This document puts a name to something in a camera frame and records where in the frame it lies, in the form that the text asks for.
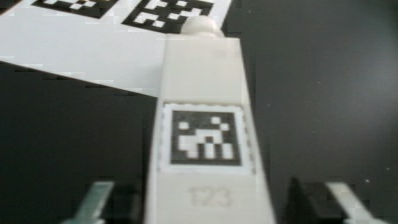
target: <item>white plastic part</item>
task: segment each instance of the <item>white plastic part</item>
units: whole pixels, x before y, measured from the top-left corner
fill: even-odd
[[[181,34],[208,37],[224,37],[224,33],[216,27],[215,21],[208,16],[195,16],[188,18],[183,24]]]
[[[208,169],[176,173],[161,169],[163,108],[170,104],[241,109],[252,172]],[[238,39],[202,32],[168,35],[152,130],[144,223],[273,224]]]
[[[359,198],[346,184],[339,182],[328,182],[327,188],[332,192],[337,203],[348,215],[344,224],[387,224],[385,221],[373,218],[373,215],[359,201]]]

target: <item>black background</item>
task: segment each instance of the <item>black background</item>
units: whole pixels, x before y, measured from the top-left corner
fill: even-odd
[[[234,0],[224,31],[241,38],[279,217],[296,176],[351,184],[398,223],[396,7],[387,0]],[[90,182],[145,173],[154,101],[1,64],[0,223],[58,223]]]

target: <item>dark surface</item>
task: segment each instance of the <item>dark surface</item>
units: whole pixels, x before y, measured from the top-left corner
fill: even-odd
[[[296,176],[348,182],[398,223],[396,2],[234,0],[225,31],[241,38],[279,217]],[[142,173],[154,99],[121,93],[1,66],[0,223],[58,223],[90,181]]]

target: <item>black and white square marker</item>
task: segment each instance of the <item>black and white square marker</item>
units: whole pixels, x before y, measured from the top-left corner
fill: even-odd
[[[161,124],[165,171],[241,173],[250,170],[240,107],[165,104]]]
[[[208,15],[211,8],[208,0],[142,0],[122,24],[161,33],[179,33],[188,17]]]
[[[119,0],[37,0],[33,6],[101,18]]]

